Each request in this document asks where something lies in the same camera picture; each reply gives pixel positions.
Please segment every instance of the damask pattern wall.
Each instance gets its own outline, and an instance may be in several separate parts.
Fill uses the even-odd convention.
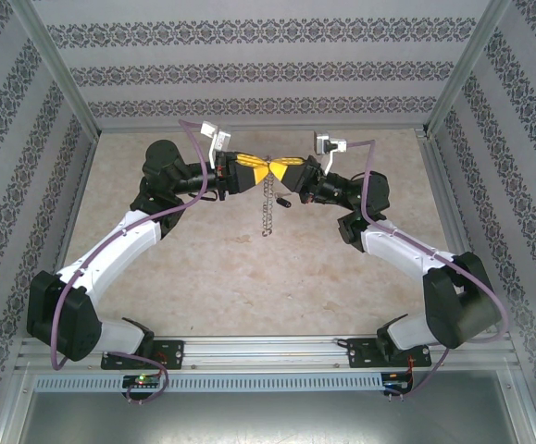
[[[506,10],[436,142],[536,405],[536,1]]]
[[[103,130],[425,123],[488,0],[34,2]]]
[[[29,283],[55,267],[92,146],[0,0],[0,394],[24,336]]]

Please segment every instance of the beige floor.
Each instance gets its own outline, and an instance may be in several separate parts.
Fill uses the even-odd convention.
[[[443,230],[411,130],[344,131],[349,142],[376,139],[375,169],[389,179],[386,215],[400,228],[441,249]],[[312,154],[312,132],[238,132],[230,150],[259,156]],[[195,161],[184,134],[109,134],[97,147],[93,169],[69,247],[67,263],[80,257],[128,210],[142,176],[148,145],[173,140],[186,162]],[[358,173],[366,151],[338,155],[332,171]],[[276,192],[287,192],[278,181]],[[423,306],[421,284],[377,257],[346,245],[334,206],[274,205],[273,234],[262,237],[261,185],[201,202],[148,250],[107,291],[101,315],[128,316],[157,335],[369,334]]]

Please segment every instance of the speckled floor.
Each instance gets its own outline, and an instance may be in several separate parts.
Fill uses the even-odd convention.
[[[332,132],[349,142],[376,139],[375,169],[388,177],[398,227],[446,249],[441,222],[412,130]],[[148,145],[169,139],[186,162],[196,160],[181,133],[103,134],[95,154],[67,264],[107,232],[128,210],[142,177]],[[207,147],[209,139],[202,140]],[[313,153],[310,131],[237,132],[229,149],[256,154]],[[366,150],[336,157],[332,171],[360,172]],[[279,184],[275,192],[286,193]],[[371,334],[403,313],[423,307],[421,284],[377,257],[343,243],[334,206],[274,205],[273,234],[262,237],[259,185],[226,202],[201,202],[178,226],[141,255],[109,288],[99,305],[105,317],[128,316],[157,335]]]

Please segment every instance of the yellow object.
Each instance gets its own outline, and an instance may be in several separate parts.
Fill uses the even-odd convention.
[[[269,174],[269,163],[256,155],[237,154],[237,163],[253,169],[256,185]]]
[[[274,159],[269,164],[269,170],[278,180],[282,180],[284,174],[286,174],[286,169],[289,165],[302,165],[305,159],[300,157],[281,157],[280,159]]]

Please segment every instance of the robotic arm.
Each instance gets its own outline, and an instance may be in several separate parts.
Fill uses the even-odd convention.
[[[367,214],[378,225],[391,228],[392,233],[362,217],[364,177],[347,179],[329,172],[332,154],[345,151],[345,141],[330,139],[327,135],[316,137],[316,152],[330,155],[324,169],[313,156],[307,159],[287,157],[268,163],[253,155],[225,152],[228,133],[216,127],[208,128],[206,124],[202,127],[204,131],[213,137],[212,162],[206,164],[206,191],[214,191],[222,201],[226,194],[251,189],[271,172],[286,188],[297,192],[304,204],[337,204],[348,209],[350,213],[338,220],[346,243],[362,253],[377,255],[411,278],[421,280],[425,312],[394,319],[377,332],[378,348],[387,360],[423,344],[439,342],[454,349],[500,320],[500,314],[485,293],[436,257],[452,261],[489,287],[489,279],[475,254],[457,256],[436,252],[433,257],[428,257],[394,235],[400,231],[382,214],[390,204],[387,178],[380,173],[372,172],[369,178]],[[127,318],[120,321],[101,319],[96,307],[111,282],[137,256],[167,236],[183,212],[149,220],[132,230],[126,230],[126,227],[150,215],[181,206],[183,201],[179,195],[199,192],[203,176],[201,164],[185,164],[177,146],[169,141],[158,141],[148,148],[143,174],[140,192],[130,205],[131,210],[99,244],[57,274],[42,271],[31,282],[27,330],[49,345],[60,294],[77,270],[81,271],[64,301],[58,324],[57,351],[72,361],[79,361],[91,352],[151,356],[152,331]],[[113,240],[86,269],[82,268],[85,259],[118,231],[123,231],[123,235]]]

